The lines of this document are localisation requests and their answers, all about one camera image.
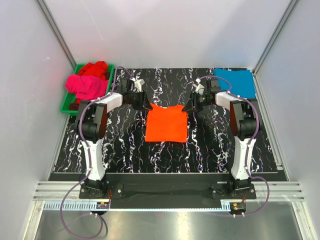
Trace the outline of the orange t shirt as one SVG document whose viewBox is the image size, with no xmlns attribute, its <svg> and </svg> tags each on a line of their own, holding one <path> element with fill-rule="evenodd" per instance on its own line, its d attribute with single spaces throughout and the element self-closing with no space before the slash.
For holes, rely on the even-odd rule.
<svg viewBox="0 0 320 240">
<path fill-rule="evenodd" d="M 188 137 L 188 114 L 183 105 L 161 107 L 151 104 L 146 119 L 146 142 L 186 143 Z"/>
</svg>

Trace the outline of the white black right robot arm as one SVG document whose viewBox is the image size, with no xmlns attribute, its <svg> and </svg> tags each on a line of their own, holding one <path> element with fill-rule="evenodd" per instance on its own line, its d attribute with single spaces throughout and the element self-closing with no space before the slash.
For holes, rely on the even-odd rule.
<svg viewBox="0 0 320 240">
<path fill-rule="evenodd" d="M 197 93 L 191 92 L 182 111 L 199 112 L 204 106 L 217 105 L 229 111 L 229 127 L 235 140 L 233 165 L 225 190 L 231 198 L 242 198 L 251 188 L 251 170 L 253 148 L 256 135 L 260 130 L 260 112 L 255 98 L 247 99 L 230 91 Z"/>
</svg>

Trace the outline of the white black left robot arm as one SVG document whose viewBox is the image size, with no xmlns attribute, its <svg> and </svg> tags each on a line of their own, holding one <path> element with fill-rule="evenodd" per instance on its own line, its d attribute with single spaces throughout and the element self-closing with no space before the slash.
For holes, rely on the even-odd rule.
<svg viewBox="0 0 320 240">
<path fill-rule="evenodd" d="M 107 131 L 108 113 L 123 105 L 131 105 L 136 111 L 153 109 L 144 90 L 108 93 L 95 100 L 85 100 L 79 106 L 75 130 L 86 161 L 85 177 L 79 181 L 82 194 L 97 198 L 111 196 L 103 166 L 102 142 Z"/>
</svg>

